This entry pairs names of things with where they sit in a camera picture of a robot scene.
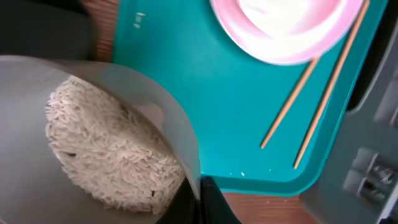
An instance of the teal tray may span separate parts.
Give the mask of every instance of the teal tray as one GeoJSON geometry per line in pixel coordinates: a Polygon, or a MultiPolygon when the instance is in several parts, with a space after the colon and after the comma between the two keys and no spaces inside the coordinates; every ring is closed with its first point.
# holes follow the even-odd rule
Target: teal tray
{"type": "Polygon", "coordinates": [[[114,63],[151,77],[179,101],[198,138],[201,174],[222,190],[297,195],[322,171],[386,3],[371,1],[297,170],[294,160],[345,38],[322,56],[265,149],[260,143],[307,64],[280,67],[243,52],[208,1],[121,0],[114,63]]]}

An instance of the wooden surface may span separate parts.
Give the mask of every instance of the wooden surface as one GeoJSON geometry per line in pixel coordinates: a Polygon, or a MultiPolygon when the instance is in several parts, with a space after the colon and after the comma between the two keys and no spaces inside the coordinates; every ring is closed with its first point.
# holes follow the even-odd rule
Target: wooden surface
{"type": "MultiPolygon", "coordinates": [[[[110,62],[118,16],[118,0],[82,0],[82,2],[97,24],[98,60],[110,62]]],[[[225,193],[224,196],[237,218],[244,224],[316,223],[301,207],[298,197],[281,198],[232,193],[225,193]]]]}

